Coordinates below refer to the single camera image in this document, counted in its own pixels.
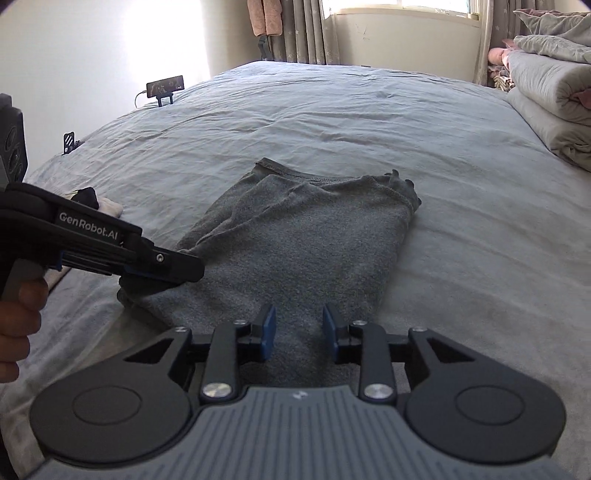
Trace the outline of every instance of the bedroom wall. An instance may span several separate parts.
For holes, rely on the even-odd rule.
[[[580,0],[554,0],[555,9],[559,12],[588,12],[589,8]]]
[[[480,22],[392,8],[355,8],[335,16],[341,62],[472,81]]]
[[[65,132],[81,138],[132,110],[146,82],[182,74],[189,86],[259,59],[244,0],[162,4],[16,0],[0,15],[0,91],[24,113],[30,171]]]

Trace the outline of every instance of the gray curtain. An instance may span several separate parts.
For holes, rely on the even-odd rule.
[[[524,23],[513,13],[520,8],[533,10],[553,10],[554,0],[495,0],[491,31],[491,48],[505,47],[504,38],[516,35],[529,35]]]
[[[322,0],[281,0],[283,35],[270,37],[276,61],[338,65],[334,17],[324,18]]]

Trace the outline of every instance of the window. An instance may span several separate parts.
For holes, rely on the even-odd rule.
[[[399,8],[427,8],[432,11],[440,11],[441,13],[478,13],[476,0],[324,0],[323,3],[325,8],[329,7],[333,12],[342,8],[392,5]]]

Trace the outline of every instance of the metal bolt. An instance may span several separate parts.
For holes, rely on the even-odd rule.
[[[372,383],[365,387],[363,393],[365,393],[366,397],[372,398],[373,400],[383,400],[391,396],[394,390],[392,387],[383,383]]]
[[[224,398],[232,393],[232,387],[227,383],[208,383],[203,387],[203,395],[209,398]]]

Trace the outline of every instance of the human hand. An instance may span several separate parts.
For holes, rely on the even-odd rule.
[[[0,383],[14,382],[19,375],[17,362],[28,357],[28,336],[41,328],[41,309],[49,288],[45,280],[23,282],[18,302],[0,301]]]

